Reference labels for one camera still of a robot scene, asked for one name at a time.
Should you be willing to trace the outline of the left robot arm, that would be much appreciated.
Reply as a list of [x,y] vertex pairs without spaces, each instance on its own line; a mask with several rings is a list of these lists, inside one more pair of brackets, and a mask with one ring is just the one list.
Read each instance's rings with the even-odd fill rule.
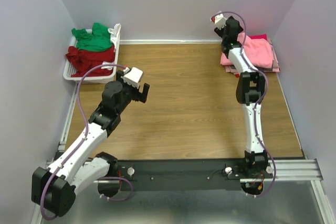
[[64,216],[74,204],[76,196],[95,180],[131,182],[122,177],[113,156],[101,153],[90,164],[89,154],[106,140],[121,121],[121,113],[131,101],[146,103],[149,84],[140,85],[143,71],[125,67],[116,73],[116,80],[105,85],[102,101],[73,144],[48,167],[38,167],[32,175],[32,202],[40,206],[46,220]]

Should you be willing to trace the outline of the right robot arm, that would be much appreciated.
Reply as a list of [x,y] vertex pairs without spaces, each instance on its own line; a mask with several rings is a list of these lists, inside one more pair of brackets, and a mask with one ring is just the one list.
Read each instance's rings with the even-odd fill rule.
[[211,18],[216,26],[214,32],[222,39],[222,53],[233,63],[239,73],[236,100],[242,105],[247,132],[245,157],[238,170],[252,178],[268,166],[268,153],[265,150],[262,125],[261,103],[268,88],[265,74],[248,59],[244,46],[238,41],[243,32],[238,20],[222,13]]

